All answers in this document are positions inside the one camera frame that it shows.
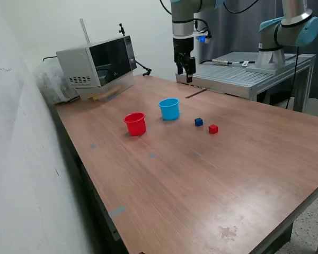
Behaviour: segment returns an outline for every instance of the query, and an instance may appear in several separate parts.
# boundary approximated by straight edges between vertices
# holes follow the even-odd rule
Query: plastic cup
[[[146,132],[145,114],[135,112],[126,116],[123,121],[126,123],[131,136],[139,136]]]
[[[179,99],[168,98],[159,102],[163,120],[175,120],[179,117]]]

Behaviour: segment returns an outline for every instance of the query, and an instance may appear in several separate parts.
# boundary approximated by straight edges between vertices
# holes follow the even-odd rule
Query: floor
[[[310,99],[307,114],[318,116],[318,99]],[[276,254],[315,254],[318,246],[318,198],[295,221],[291,242],[284,245]]]

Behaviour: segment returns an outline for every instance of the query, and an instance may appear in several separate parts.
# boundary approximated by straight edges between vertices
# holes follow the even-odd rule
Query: blue cup
[[[163,120],[175,120],[179,117],[179,99],[168,98],[159,102]]]

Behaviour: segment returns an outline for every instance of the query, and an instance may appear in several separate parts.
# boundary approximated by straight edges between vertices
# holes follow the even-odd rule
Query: blue cube
[[[202,119],[201,118],[197,118],[195,119],[195,125],[196,126],[202,126],[204,123],[202,122]]]

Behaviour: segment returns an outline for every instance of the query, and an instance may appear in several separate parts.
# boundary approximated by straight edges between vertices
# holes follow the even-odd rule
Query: plastic bag
[[[33,71],[37,85],[49,103],[68,102],[79,96],[71,88],[57,58],[46,59]]]

